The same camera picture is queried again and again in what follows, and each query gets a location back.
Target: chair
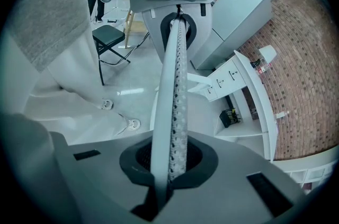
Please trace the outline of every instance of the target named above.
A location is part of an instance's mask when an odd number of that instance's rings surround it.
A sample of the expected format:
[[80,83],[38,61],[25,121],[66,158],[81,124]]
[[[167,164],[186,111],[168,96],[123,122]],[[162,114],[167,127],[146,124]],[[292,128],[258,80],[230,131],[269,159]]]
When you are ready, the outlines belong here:
[[104,86],[104,80],[102,78],[101,72],[101,65],[100,65],[100,55],[107,50],[110,50],[112,53],[116,54],[120,58],[126,60],[128,63],[131,63],[128,59],[123,57],[121,54],[117,53],[112,49],[113,46],[117,45],[121,41],[125,39],[125,34],[120,30],[110,26],[110,25],[103,25],[92,32],[93,39],[95,41],[95,46],[97,50],[97,54],[99,57],[99,72],[100,72],[100,79],[101,84]]

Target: small bottle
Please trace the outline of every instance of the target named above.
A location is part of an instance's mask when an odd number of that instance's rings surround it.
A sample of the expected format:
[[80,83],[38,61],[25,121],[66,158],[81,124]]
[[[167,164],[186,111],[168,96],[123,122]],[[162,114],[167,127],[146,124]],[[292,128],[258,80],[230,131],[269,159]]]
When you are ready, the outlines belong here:
[[260,67],[260,69],[258,69],[258,73],[259,74],[263,74],[265,71],[267,71],[270,67],[272,67],[272,64],[265,64],[264,66]]

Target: shelf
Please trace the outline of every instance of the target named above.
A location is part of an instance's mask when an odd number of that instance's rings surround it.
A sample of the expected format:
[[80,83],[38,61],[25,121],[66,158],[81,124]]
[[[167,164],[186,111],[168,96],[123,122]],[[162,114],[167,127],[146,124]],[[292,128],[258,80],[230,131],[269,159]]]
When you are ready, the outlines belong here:
[[308,180],[321,179],[323,177],[324,171],[325,171],[324,168],[316,169],[313,171],[310,170],[308,171],[307,179]]
[[230,125],[216,134],[217,138],[223,137],[255,137],[262,136],[259,120],[252,122],[240,122]]
[[240,145],[243,145],[255,153],[259,154],[263,158],[265,158],[264,155],[264,143],[262,136],[255,136],[255,137],[241,137],[237,139],[237,142]]
[[230,99],[233,103],[233,106],[238,107],[236,111],[240,114],[240,117],[242,118],[243,122],[253,121],[246,98],[241,89],[230,94]]
[[306,175],[306,171],[292,172],[292,173],[291,173],[291,178],[292,178],[296,183],[302,183],[302,182],[304,182],[305,175]]
[[333,172],[333,167],[334,167],[334,165],[330,165],[330,166],[326,167],[325,172],[324,172],[324,176],[331,175],[332,172]]
[[320,186],[320,181],[313,182],[312,183],[312,190],[314,190],[318,186]]
[[293,160],[274,161],[273,163],[286,172],[301,171],[304,169],[317,170],[321,167],[329,168],[330,166],[334,166],[337,162],[338,155],[339,146],[336,146],[319,154]]

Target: brick wall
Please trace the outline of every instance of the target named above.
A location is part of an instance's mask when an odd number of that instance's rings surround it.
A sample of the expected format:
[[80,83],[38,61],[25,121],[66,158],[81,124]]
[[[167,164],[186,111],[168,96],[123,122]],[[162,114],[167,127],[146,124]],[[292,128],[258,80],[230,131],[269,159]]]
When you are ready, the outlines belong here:
[[305,157],[339,142],[339,32],[320,0],[272,0],[273,19],[241,48],[251,61],[271,44],[277,57],[262,75],[278,120],[275,159]]

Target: sneaker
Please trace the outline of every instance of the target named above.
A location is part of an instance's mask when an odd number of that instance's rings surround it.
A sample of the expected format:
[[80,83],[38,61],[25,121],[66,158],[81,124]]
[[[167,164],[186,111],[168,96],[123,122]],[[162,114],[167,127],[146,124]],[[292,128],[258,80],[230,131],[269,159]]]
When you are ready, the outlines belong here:
[[137,119],[127,119],[125,118],[126,120],[126,124],[127,124],[127,128],[126,130],[129,130],[129,131],[135,131],[135,130],[138,130],[141,126],[141,122],[140,120],[137,120]]

